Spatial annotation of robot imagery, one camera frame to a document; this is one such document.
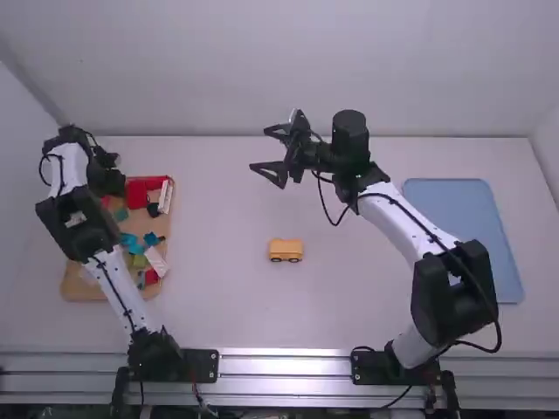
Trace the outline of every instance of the wooden tray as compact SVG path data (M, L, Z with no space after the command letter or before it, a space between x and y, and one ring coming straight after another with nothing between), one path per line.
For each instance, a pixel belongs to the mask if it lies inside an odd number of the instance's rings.
M129 181L141 179L141 177L130 177L128 178ZM175 200L176 196L176 185L175 182L170 179L173 184L173 201ZM159 194L161 190L150 190L148 192L149 200L152 203L156 203L159 200ZM116 198L111 196L111 200L108 204L108 209L113 212L118 208L126 206L124 198ZM167 254L167 242L169 241L170 235L170 220L171 220L171 213L172 213L172 201L171 201L171 209L168 214L161 214L157 218L152 218L149 216L148 211L145 208L141 209L129 209L128 210L128 218L124 221L119 222L119 228L123 233L131 233L138 236L139 240L143 240L143 235L153 231L158 237L165 236L167 240L162 241L159 243L155 248L162 254L163 258L165 258ZM123 253L125 258L127 259L126 262L128 266L130 266L131 256L127 253ZM79 262L74 262L72 260L68 260L66 264L66 272L64 273L64 277L62 278L62 282L60 283L60 295L66 301L102 301L107 300L105 294L100 289L97 284L88 284L84 279L81 278L79 275L81 271L82 265ZM134 268L130 266L129 268L130 274L132 275L132 279L137 281L138 279L138 271L140 269ZM162 278L157 284L149 285L145 289L140 291L140 294L143 296L144 299L152 299L155 297L159 292L161 292L162 283L164 278Z

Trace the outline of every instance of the black cable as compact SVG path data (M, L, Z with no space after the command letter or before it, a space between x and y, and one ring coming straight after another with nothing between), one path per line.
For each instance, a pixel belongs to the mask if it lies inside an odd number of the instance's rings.
M111 280L111 277L108 274L108 271L107 271L107 268L105 267L105 264L103 262L101 262L99 260L99 258L97 258L96 256L91 256L91 259L93 259L95 262L97 262L97 267L100 268L103 271L103 275L105 275L105 279L107 280L108 284L110 285L111 290L113 290L113 293L116 296L116 299L119 300L119 303L121 304L122 310L124 311L124 315L128 319L128 323L130 323L130 328L132 330L132 333L134 333L136 331L136 328L135 328L134 322L132 321L132 316L130 315L130 310L128 310L128 308L124 304L124 301L122 300L122 297L119 294L119 292L116 291L116 287L114 286L113 281ZM141 406L143 407L143 403L144 403L143 381L142 381L140 375L139 375L139 377L140 377Z
M62 189L65 187L65 184L64 184L64 168L63 168L64 157L62 157L61 155L55 155L53 153L48 153L46 155L43 155L41 157L41 160L38 163L38 175L41 178L41 181L43 181L43 183L46 186L51 186L52 185L51 183L46 181L45 176L43 175L43 161L45 161L45 160L50 161L49 157L56 157L57 159L59 159L60 186L59 186L59 192L56 195L58 197L62 193Z
M324 203L324 196L322 195L321 172L317 173L316 180L317 180L317 183L318 183L318 193L319 193L319 196L321 197L321 204L322 204L322 209L324 210L324 214L326 215L326 218L328 219L330 224L332 224L334 227L337 227L338 225L340 225L340 223L342 222L346 213L349 211L349 208L351 208L351 207L350 207L350 205L348 205L342 211L342 213L340 214L340 217L338 218L338 221L335 222L334 220L332 220L332 217L330 217L330 214L328 213L328 209L326 208L326 204Z
M322 208L324 209L324 213L326 214L326 217L329 220L329 222L332 225L334 225L335 227L337 227L338 225L340 225L340 223L342 222L342 219L345 217L346 213L351 208L351 204L346 206L346 208L340 214L340 217L338 218L338 220L336 222L334 222L334 221L332 221L332 218L328 214L328 209L326 208L326 204L324 203L324 198L322 196L322 188L321 188L321 180L320 179L318 179L318 189L319 189L319 195L321 197L321 203L322 203ZM381 198L384 198L384 199L388 200L390 204L396 205L406 216L408 216L408 218L411 221L413 221L421 230L423 230L424 233L430 238L430 240L432 240L434 243L436 243L438 245L438 247L441 248L442 251L446 252L446 254L449 255L449 257L460 268L460 270L462 270L465 273L465 275L468 277L468 279L473 284L473 286L475 286L478 294L481 296L481 299L483 299L483 303L486 306L486 309L489 311L489 315L491 316L491 321L495 325L495 333L497 334L497 341L496 341L494 347L492 347L492 348L483 347L483 346L478 345L476 343L468 342L467 340L455 340L451 345L449 345L449 347L445 348L441 353L437 354L436 356L439 357L441 354L443 354L447 350L449 350L451 346L456 346L456 345L464 345L464 346L467 346L467 347L474 347L474 348L476 348L476 349L478 349L482 352L485 352L487 354L496 354L497 352L499 352L499 350L502 346L502 330L500 328L500 323L499 323L499 319L497 317L497 313L493 309L493 306L492 306L491 302L489 301L489 298L487 297L487 295L485 294L485 292L481 288L480 283L478 282L476 277L472 274L472 272L462 263L462 261L457 256L455 256L450 251L450 249L448 249L448 247L445 246L445 244L443 242L441 242L441 240L438 238L437 235L435 235L427 227L425 227L425 225L423 223L421 223L413 214L411 214L408 211L407 208L405 208L398 200L394 199L393 197L388 196L386 194L377 193L377 192L365 193L365 194L359 195L357 197L357 199L354 202L355 206L357 205L357 203L360 199L365 198L367 196L378 196L378 197L381 197Z
M313 176L316 179L320 179L321 181L326 182L326 183L334 183L334 182L332 182L332 179L327 179L326 177L322 177L318 173L316 173L314 170L311 170L311 173L313 174Z
M369 412L376 413L376 412L380 412L381 410L386 410L386 409L391 408L391 407L394 406L396 403L398 403L399 401L401 401L401 400L405 397L405 395L407 395L408 393L410 393L410 390L411 390L412 387L413 387L412 385L409 385L409 386L406 388L406 390L404 390L404 391L402 392L402 394L399 395L399 396L398 396L396 399L394 399L392 402L386 403L386 404L384 404L383 406L381 406L380 408L373 408L373 409L370 410Z

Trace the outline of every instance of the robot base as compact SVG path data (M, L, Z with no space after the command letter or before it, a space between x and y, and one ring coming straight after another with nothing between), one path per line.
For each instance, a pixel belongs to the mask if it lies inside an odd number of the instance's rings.
M351 381L356 386L428 386L440 381L440 365L432 361L422 367L405 369L385 351L351 353Z
M142 377L143 381L153 382L195 382L213 384L217 381L219 352L214 349L181 349L184 369L177 368L174 374L152 374ZM140 376L132 373L131 381L139 381Z

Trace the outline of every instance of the yellow toy car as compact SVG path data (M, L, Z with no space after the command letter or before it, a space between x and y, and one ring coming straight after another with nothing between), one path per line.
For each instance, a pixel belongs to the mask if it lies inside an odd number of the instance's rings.
M272 262L288 260L296 264L303 260L303 242L298 238L290 240L274 238L270 241L268 255Z

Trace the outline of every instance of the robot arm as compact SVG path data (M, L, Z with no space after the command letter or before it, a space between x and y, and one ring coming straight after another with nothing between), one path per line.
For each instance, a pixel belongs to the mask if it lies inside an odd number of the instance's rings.
M477 240L461 243L404 199L390 177L369 160L364 115L351 110L337 113L331 143L315 134L297 109L287 124L265 128L264 133L286 146L286 157L253 163L252 171L281 189L288 177L299 183L306 169L316 171L319 185L321 173L333 174L330 182L340 200L381 230L412 266L413 323L385 348L398 368L421 367L457 338L490 323L497 325L494 352L499 350L498 307L486 248ZM451 275L457 284L451 284Z
M115 386L122 391L128 372L138 381L177 380L192 373L172 336L148 316L122 256L119 228L101 204L101 196L124 194L125 176L115 168L116 157L91 147L83 130L61 128L43 146L41 164L51 162L52 183L35 210L65 255L97 279L127 334L128 367L119 372ZM114 400L122 402L118 395ZM119 411L114 407L114 417Z

